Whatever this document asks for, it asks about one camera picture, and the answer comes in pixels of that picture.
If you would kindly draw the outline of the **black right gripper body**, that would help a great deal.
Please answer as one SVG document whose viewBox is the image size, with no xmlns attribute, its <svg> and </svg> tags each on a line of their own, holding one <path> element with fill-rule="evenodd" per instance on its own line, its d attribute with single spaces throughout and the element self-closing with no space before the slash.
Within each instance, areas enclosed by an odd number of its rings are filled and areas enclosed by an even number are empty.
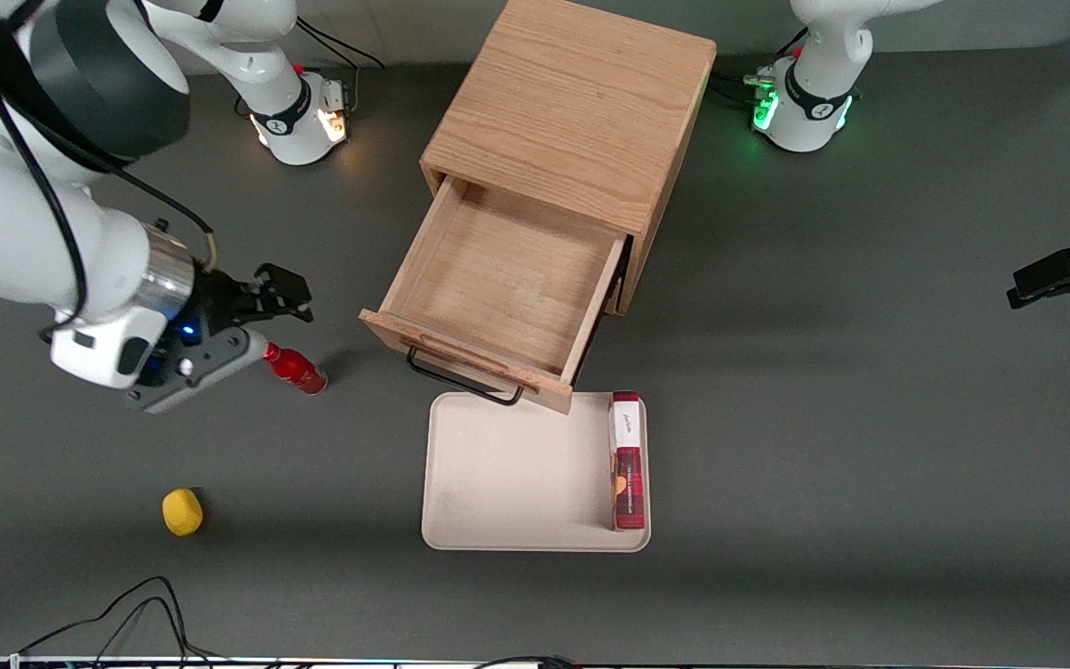
<svg viewBox="0 0 1070 669">
<path fill-rule="evenodd" d="M 259 293 L 255 282 L 236 282 L 220 269 L 195 268 L 192 292 L 184 304 L 184 340 L 204 340 L 243 323 Z"/>
</svg>

